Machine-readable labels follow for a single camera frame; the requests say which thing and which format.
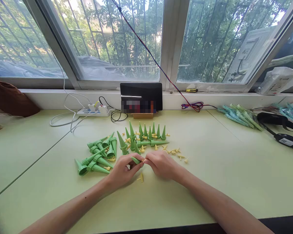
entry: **white plastic bag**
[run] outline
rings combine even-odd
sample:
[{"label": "white plastic bag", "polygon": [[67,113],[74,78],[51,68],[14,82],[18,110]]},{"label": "white plastic bag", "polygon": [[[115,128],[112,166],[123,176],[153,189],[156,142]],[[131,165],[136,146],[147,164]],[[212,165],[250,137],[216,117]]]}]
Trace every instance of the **white plastic bag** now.
[{"label": "white plastic bag", "polygon": [[261,95],[276,95],[293,86],[293,69],[288,67],[275,67],[267,72],[265,80],[255,90]]}]

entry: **brown bag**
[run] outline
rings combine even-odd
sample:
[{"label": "brown bag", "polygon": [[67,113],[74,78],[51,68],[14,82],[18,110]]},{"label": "brown bag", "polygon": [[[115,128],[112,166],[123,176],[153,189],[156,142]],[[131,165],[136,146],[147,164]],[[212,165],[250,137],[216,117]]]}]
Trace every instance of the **brown bag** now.
[{"label": "brown bag", "polygon": [[40,109],[17,87],[0,81],[0,109],[15,116],[28,117]]}]

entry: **window sill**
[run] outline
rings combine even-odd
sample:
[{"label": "window sill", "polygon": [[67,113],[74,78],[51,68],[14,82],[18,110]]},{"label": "window sill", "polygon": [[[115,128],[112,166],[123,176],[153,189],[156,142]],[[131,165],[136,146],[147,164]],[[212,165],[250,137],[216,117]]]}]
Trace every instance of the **window sill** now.
[{"label": "window sill", "polygon": [[[41,109],[44,110],[64,110],[63,106],[66,93],[63,89],[20,89]],[[114,108],[121,108],[121,99],[119,90],[67,90],[69,93],[82,94],[88,97],[92,102],[99,100],[100,96],[105,97],[110,105]],[[210,104],[216,107],[222,105],[240,104],[247,109],[256,107],[265,107],[271,103],[293,102],[293,93],[282,93],[276,96],[263,96],[257,93],[185,93],[183,95],[190,103],[202,101],[204,104]],[[88,101],[80,96],[80,102],[86,106]],[[163,109],[164,110],[180,110],[181,104],[186,103],[185,99],[178,93],[163,91]],[[79,109],[80,104],[76,99],[68,97],[66,106],[71,109]]]}]

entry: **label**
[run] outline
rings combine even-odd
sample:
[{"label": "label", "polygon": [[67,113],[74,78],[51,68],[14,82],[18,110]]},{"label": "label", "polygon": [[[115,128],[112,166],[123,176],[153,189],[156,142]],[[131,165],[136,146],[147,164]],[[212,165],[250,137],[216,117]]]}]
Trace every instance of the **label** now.
[{"label": "label", "polygon": [[279,140],[279,142],[281,142],[282,144],[285,144],[287,146],[292,146],[293,145],[293,141],[290,141],[288,139],[282,138],[281,140]]}]

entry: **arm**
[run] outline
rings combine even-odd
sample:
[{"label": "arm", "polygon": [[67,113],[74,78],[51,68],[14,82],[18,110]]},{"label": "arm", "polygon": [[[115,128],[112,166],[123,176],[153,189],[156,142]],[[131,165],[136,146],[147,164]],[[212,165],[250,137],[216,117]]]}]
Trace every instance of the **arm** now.
[{"label": "arm", "polygon": [[137,153],[121,156],[111,173],[92,188],[52,210],[20,234],[59,234],[66,233],[99,199],[125,185],[139,171],[143,163],[135,164],[131,157],[142,161]]},{"label": "arm", "polygon": [[150,165],[154,173],[172,179],[191,191],[196,200],[211,214],[228,234],[273,234],[238,203],[217,189],[195,177],[177,164],[165,151],[147,153],[143,163]]}]

